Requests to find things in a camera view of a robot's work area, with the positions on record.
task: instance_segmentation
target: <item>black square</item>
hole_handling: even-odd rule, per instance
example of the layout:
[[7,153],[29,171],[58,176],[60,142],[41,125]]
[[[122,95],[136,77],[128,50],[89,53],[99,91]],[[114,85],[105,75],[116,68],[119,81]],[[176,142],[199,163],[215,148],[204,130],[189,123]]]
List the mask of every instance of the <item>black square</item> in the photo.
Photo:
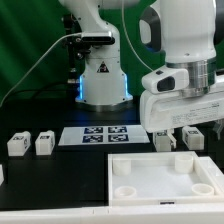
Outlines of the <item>black square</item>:
[[22,140],[22,139],[24,139],[24,137],[23,136],[16,136],[15,138],[13,138],[13,140]]
[[103,133],[103,127],[88,127],[85,128],[84,134],[101,134]]
[[100,143],[103,142],[103,135],[86,135],[83,136],[82,143]]
[[108,135],[109,142],[129,142],[128,135]]
[[108,133],[127,133],[126,126],[108,127]]

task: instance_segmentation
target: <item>black table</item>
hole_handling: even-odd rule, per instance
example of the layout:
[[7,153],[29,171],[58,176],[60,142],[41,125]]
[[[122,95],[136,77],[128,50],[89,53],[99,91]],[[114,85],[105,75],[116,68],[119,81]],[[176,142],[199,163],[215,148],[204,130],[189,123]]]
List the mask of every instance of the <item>black table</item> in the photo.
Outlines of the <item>black table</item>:
[[[107,156],[109,153],[155,152],[152,143],[80,145],[59,147],[64,127],[139,124],[139,102],[116,112],[77,109],[63,99],[14,100],[0,110],[0,164],[5,181],[0,187],[0,210],[77,208],[108,205]],[[216,141],[212,123],[198,127],[206,136],[205,150],[224,168],[224,138]],[[35,140],[40,132],[52,130],[56,146],[51,156],[36,156]],[[32,146],[24,157],[8,157],[7,141],[16,133],[29,131]],[[177,150],[187,150],[181,139]]]

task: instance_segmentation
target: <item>white cube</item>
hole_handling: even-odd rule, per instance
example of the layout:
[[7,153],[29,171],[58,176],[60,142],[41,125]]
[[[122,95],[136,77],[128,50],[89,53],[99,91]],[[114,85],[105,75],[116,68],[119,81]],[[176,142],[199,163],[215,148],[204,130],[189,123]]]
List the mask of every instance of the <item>white cube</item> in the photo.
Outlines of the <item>white cube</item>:
[[41,132],[35,142],[35,145],[37,155],[51,155],[55,145],[54,132]]
[[182,140],[190,150],[204,149],[204,135],[196,127],[183,127]]
[[7,143],[9,156],[24,156],[30,147],[31,134],[27,131],[16,133]]
[[3,170],[2,170],[2,165],[0,165],[0,186],[4,181],[4,176],[3,176]]
[[171,152],[171,140],[165,131],[153,133],[153,143],[157,152]]

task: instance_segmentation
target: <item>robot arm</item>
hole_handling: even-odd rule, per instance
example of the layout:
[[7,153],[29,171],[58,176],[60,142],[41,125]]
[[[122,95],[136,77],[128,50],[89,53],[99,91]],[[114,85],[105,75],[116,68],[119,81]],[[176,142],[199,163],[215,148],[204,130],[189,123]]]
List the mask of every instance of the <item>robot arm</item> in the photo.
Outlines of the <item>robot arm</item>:
[[223,0],[157,0],[143,13],[142,42],[166,53],[165,65],[142,79],[140,116],[148,132],[224,118],[214,47],[224,37],[223,6]]
[[[127,76],[120,67],[120,34],[118,29],[102,20],[99,9],[120,8],[121,0],[59,0],[79,22],[82,30],[77,42],[91,46],[85,58],[85,71],[80,78],[77,103],[88,109],[116,110],[132,100],[127,91]],[[125,7],[139,0],[124,0]]]

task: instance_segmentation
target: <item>white plastic part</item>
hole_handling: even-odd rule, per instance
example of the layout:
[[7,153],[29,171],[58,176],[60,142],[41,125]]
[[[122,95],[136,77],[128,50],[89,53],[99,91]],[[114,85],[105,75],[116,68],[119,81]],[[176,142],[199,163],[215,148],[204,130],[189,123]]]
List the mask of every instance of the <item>white plastic part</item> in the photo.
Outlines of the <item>white plastic part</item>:
[[175,170],[178,173],[188,174],[192,173],[194,168],[194,159],[192,155],[176,155],[175,156]]
[[171,152],[171,140],[166,131],[153,133],[153,143],[157,152]]
[[165,65],[156,71],[145,75],[142,78],[142,85],[146,90],[153,94],[161,94],[163,92],[159,92],[157,85],[168,77],[172,77],[175,80],[175,87],[174,89],[169,90],[169,92],[184,89],[189,85],[189,74],[186,69],[172,69],[167,68]]
[[191,188],[192,192],[196,196],[211,196],[214,195],[214,187],[208,184],[194,184]]
[[159,0],[166,62],[187,63],[216,56],[214,2]]
[[224,76],[216,77],[203,97],[184,98],[180,91],[157,95],[144,91],[141,96],[141,125],[150,133],[223,118]]
[[37,155],[51,155],[55,145],[55,135],[53,131],[41,132],[35,146]]
[[183,127],[182,140],[190,150],[204,149],[204,135],[196,127]]
[[143,44],[148,44],[151,42],[151,28],[147,22],[144,20],[139,21],[141,41]]
[[131,159],[115,157],[113,159],[113,173],[117,176],[127,176],[131,173]]
[[136,189],[130,186],[121,186],[117,188],[114,192],[115,198],[134,198],[137,196]]
[[30,139],[28,131],[16,133],[7,143],[9,156],[24,156],[31,145]]
[[3,181],[4,181],[3,169],[2,165],[0,165],[0,186],[2,185]]

